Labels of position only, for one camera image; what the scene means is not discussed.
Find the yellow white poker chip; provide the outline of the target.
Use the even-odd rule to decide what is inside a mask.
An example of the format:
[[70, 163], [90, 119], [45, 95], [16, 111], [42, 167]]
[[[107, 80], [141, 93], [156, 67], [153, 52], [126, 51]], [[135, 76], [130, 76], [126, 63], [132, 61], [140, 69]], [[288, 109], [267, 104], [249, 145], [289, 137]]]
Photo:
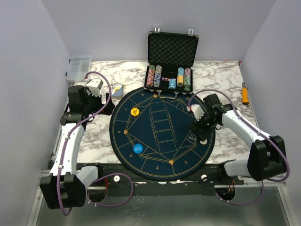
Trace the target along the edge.
[[200, 144], [202, 144], [202, 145], [206, 145], [206, 144], [207, 144], [207, 140], [206, 140], [206, 139], [205, 139], [205, 140], [200, 140], [199, 142], [200, 142]]

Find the clear dealer button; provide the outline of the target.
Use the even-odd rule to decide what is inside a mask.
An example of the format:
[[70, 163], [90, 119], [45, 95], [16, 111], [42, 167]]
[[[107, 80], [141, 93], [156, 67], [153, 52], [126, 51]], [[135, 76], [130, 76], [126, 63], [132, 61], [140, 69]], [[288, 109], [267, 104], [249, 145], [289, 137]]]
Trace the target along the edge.
[[190, 134], [190, 135], [188, 135], [187, 140], [188, 140], [190, 143], [195, 144], [195, 143], [197, 142], [197, 137], [196, 137], [195, 134]]

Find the yellow big blind button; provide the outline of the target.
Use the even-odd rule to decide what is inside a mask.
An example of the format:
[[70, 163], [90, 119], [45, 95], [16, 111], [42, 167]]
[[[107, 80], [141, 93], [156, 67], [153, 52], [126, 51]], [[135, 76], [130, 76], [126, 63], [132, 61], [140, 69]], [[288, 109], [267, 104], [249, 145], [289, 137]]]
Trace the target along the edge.
[[138, 116], [140, 113], [140, 110], [138, 108], [132, 108], [130, 113], [132, 116]]

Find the blue small blind button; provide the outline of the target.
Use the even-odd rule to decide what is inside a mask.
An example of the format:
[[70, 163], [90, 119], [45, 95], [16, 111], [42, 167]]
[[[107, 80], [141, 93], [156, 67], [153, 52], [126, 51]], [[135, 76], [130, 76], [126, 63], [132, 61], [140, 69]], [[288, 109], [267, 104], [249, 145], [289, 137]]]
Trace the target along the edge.
[[133, 146], [133, 152], [136, 154], [140, 154], [143, 152], [143, 146], [141, 144], [136, 144]]

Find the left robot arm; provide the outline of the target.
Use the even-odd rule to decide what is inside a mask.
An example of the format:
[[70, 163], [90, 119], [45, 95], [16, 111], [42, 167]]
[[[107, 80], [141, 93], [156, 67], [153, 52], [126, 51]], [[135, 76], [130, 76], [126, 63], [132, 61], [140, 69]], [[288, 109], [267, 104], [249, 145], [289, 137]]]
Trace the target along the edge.
[[99, 88], [76, 85], [68, 88], [68, 104], [60, 119], [61, 141], [50, 173], [40, 179], [49, 209], [82, 207], [87, 188], [104, 182], [99, 164], [87, 163], [77, 169], [79, 146], [87, 124], [98, 114], [110, 116], [115, 108], [111, 92], [102, 103]]

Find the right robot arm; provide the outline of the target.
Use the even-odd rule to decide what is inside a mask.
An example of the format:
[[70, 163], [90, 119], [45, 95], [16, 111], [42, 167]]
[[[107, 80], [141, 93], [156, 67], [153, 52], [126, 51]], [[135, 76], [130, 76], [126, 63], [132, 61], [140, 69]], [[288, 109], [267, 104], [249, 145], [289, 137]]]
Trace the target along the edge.
[[200, 141], [205, 141], [217, 126], [225, 126], [234, 132], [249, 147], [246, 160], [231, 160], [219, 165], [217, 181], [228, 184], [235, 176], [252, 178], [256, 181], [277, 181], [276, 176], [289, 176], [285, 143], [280, 136], [261, 131], [248, 121], [233, 105], [222, 104], [216, 94], [204, 98], [205, 106], [189, 103], [187, 111], [195, 120], [191, 129]]

